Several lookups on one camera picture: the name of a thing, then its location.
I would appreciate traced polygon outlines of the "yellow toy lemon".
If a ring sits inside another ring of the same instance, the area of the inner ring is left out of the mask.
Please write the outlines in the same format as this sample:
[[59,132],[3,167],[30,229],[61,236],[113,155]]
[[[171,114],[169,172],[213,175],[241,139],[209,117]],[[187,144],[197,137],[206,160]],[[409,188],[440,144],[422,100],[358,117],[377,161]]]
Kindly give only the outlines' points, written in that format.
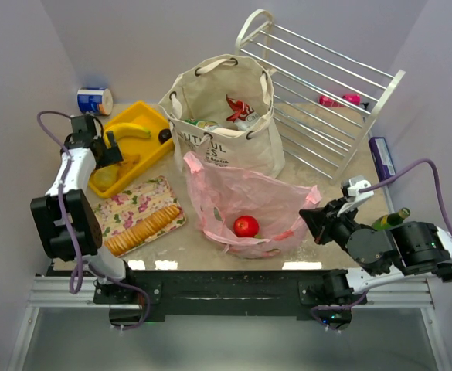
[[118,179],[118,166],[110,165],[95,170],[92,175],[94,185],[101,191],[108,190]]

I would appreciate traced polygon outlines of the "yellow plastic tray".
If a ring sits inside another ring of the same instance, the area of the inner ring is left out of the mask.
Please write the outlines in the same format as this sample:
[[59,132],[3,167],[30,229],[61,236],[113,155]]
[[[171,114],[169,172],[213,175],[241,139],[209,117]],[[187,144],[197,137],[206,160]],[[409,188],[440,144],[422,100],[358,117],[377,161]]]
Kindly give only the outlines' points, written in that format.
[[158,141],[158,133],[162,129],[169,129],[168,120],[159,114],[153,107],[143,101],[138,101],[120,112],[119,115],[111,118],[104,124],[104,130],[117,123],[135,123],[151,131],[151,139],[124,138],[118,142],[118,146],[123,154],[140,155],[139,163],[121,179],[118,179],[108,190],[101,192],[89,180],[89,187],[102,199],[115,196],[126,189],[136,178],[150,169],[162,157],[174,149],[173,140],[170,139],[161,145]]

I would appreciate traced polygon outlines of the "yellow toy banana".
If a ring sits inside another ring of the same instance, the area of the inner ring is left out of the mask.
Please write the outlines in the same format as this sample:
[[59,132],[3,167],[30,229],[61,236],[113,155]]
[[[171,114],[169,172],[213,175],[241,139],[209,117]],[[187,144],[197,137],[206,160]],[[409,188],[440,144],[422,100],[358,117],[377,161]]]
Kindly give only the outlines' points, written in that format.
[[135,123],[117,123],[104,130],[104,141],[107,145],[112,143],[112,138],[116,143],[124,138],[151,139],[151,131]]

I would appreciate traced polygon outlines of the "red toy apple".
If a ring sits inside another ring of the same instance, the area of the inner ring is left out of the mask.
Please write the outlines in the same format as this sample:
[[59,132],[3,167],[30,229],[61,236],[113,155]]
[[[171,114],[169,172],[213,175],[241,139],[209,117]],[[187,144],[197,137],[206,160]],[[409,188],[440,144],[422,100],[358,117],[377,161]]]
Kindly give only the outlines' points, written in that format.
[[240,216],[233,223],[233,232],[237,237],[254,238],[260,232],[260,224],[252,216]]

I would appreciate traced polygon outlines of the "pink plastic bag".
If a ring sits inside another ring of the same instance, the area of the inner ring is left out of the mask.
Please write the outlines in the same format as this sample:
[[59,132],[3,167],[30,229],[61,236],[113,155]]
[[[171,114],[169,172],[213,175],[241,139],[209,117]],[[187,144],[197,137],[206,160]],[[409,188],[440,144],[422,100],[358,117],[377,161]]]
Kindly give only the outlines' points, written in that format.
[[[191,151],[183,160],[199,229],[224,252],[244,258],[268,258],[302,244],[308,227],[299,211],[319,206],[321,193],[316,185],[290,185],[259,172],[219,167]],[[257,220],[257,238],[240,238],[233,232],[234,221],[241,216]]]

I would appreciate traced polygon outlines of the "green chips bag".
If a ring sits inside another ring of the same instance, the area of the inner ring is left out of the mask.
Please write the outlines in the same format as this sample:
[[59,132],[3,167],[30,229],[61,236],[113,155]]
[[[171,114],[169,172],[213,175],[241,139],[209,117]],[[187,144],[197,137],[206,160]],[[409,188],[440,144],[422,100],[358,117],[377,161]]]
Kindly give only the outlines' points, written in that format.
[[205,131],[215,131],[221,128],[221,126],[215,121],[186,119],[185,122]]

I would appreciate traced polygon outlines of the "beige canvas tote bag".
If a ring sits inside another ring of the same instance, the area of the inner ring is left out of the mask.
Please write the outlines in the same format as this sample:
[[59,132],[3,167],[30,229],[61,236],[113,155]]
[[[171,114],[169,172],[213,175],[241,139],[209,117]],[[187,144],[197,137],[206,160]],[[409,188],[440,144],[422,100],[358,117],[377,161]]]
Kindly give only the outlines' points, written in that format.
[[[250,130],[240,131],[226,120],[233,113],[226,95],[249,104],[260,115]],[[182,168],[185,153],[193,151],[214,165],[278,177],[285,158],[273,98],[269,73],[250,57],[216,56],[178,75],[158,103],[169,121],[177,167]],[[205,131],[186,119],[215,121],[221,128]]]

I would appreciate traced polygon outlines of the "red white snack packet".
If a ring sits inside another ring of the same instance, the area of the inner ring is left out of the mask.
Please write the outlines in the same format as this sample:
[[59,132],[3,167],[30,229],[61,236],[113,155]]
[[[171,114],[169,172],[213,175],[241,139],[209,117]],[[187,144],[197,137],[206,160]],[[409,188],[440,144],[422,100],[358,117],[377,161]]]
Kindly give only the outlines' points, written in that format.
[[260,119],[260,115],[247,103],[236,100],[226,95],[226,102],[232,110],[232,114],[226,119],[240,131],[248,131]]

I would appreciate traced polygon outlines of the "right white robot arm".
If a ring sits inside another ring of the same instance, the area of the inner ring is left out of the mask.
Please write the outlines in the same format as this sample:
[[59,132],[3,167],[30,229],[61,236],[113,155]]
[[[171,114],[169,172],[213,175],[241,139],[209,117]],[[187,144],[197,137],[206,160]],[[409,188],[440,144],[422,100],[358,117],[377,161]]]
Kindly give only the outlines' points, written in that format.
[[346,305],[367,291],[407,277],[432,274],[452,282],[452,236],[431,223],[411,221],[387,230],[357,223],[358,210],[345,198],[323,207],[302,209],[318,245],[334,242],[358,268],[322,276],[322,301]]

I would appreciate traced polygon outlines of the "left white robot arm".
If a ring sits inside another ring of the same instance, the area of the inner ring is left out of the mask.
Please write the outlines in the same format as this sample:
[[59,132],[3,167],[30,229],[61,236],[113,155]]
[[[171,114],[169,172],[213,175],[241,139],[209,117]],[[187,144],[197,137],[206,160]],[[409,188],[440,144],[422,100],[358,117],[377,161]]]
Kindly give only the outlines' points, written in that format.
[[[42,122],[52,114],[68,119],[72,132],[58,139]],[[44,196],[32,199],[30,210],[43,249],[51,259],[76,264],[69,291],[82,288],[86,271],[102,285],[115,284],[130,289],[130,268],[115,257],[103,243],[102,230],[87,200],[86,190],[95,170],[108,168],[123,160],[114,133],[106,132],[100,119],[92,114],[70,116],[59,111],[40,111],[39,126],[60,146],[61,163],[51,187]]]

